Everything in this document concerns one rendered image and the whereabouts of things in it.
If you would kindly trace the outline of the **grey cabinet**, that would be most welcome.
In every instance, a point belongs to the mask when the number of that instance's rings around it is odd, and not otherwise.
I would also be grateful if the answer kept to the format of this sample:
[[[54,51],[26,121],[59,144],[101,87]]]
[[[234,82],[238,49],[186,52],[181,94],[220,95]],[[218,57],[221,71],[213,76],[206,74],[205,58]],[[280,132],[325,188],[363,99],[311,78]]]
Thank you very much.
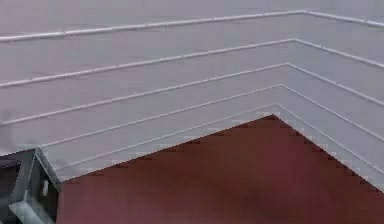
[[[56,224],[60,192],[40,148],[0,156],[0,224]]]

